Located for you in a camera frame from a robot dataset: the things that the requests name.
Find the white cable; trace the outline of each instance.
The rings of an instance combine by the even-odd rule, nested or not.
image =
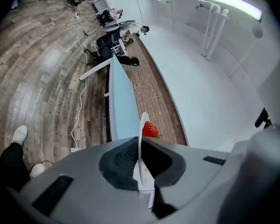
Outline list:
[[[82,45],[81,45],[81,43],[80,43],[80,41],[79,41],[79,39],[78,39],[79,36],[80,36],[80,33],[78,32],[78,30],[76,29],[76,27],[78,27],[78,26],[80,26],[80,25],[79,25],[79,23],[76,21],[75,15],[73,15],[73,20],[74,20],[74,21],[76,22],[76,24],[77,24],[77,25],[74,26],[74,29],[75,29],[76,32],[78,33],[78,36],[76,37],[76,40],[78,41],[78,43],[79,43],[79,45],[80,45],[80,47],[81,47],[83,53],[86,55],[86,64],[88,64],[88,61],[87,61],[87,54],[84,52],[84,49],[83,49],[83,47],[82,47]],[[87,78],[85,79],[85,88],[84,88],[84,89],[82,90],[82,92],[80,93],[80,105],[81,105],[81,107],[80,107],[79,112],[78,112],[78,120],[77,120],[77,122],[75,123],[75,126],[74,126],[73,130],[71,131],[71,136],[73,137],[73,140],[74,140],[74,142],[75,142],[77,148],[79,148],[79,147],[78,147],[78,144],[77,144],[77,142],[76,142],[76,140],[75,140],[75,138],[74,138],[74,136],[73,136],[73,131],[74,131],[74,129],[76,128],[76,126],[77,126],[77,124],[78,124],[78,122],[79,122],[79,120],[80,120],[80,111],[81,111],[81,109],[82,109],[82,93],[84,92],[84,90],[86,90],[86,88],[87,88]]]

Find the strawberry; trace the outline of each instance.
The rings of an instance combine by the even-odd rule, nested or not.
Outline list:
[[[157,127],[155,127],[149,121],[146,121],[144,124],[144,127],[142,129],[142,136],[156,138],[158,136],[158,134],[159,134],[159,131],[158,131]]]

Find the white shirt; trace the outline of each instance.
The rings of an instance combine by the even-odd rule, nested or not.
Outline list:
[[[130,31],[130,35],[140,32],[142,26],[136,23],[132,23],[129,25],[126,29],[121,30],[120,34],[121,36],[124,36],[128,31]]]
[[[118,10],[110,10],[109,14],[114,19],[117,20],[120,17],[120,14],[117,14]]]

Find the black hair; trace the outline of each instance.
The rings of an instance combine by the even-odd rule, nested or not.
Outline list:
[[[143,26],[146,29],[146,32],[149,32],[149,26]]]
[[[134,65],[134,66],[139,66],[140,65],[139,59],[135,56],[132,56],[131,57],[131,64]]]

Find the wooden floor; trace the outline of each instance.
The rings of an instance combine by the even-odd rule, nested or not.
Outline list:
[[[84,36],[77,26],[79,40],[89,47],[104,33],[87,2],[78,10],[79,22],[90,34]],[[78,78],[88,67],[72,15],[64,0],[21,0],[0,25],[0,155],[15,129],[26,125],[23,147],[28,168],[44,160],[56,162],[75,146],[70,132],[80,109],[79,94],[85,88]],[[149,113],[164,140],[185,144],[176,110],[151,58],[139,41],[128,49],[141,62],[139,68],[125,66],[139,113]],[[106,143],[105,82],[106,69],[87,79],[80,121],[73,133],[79,147]]]

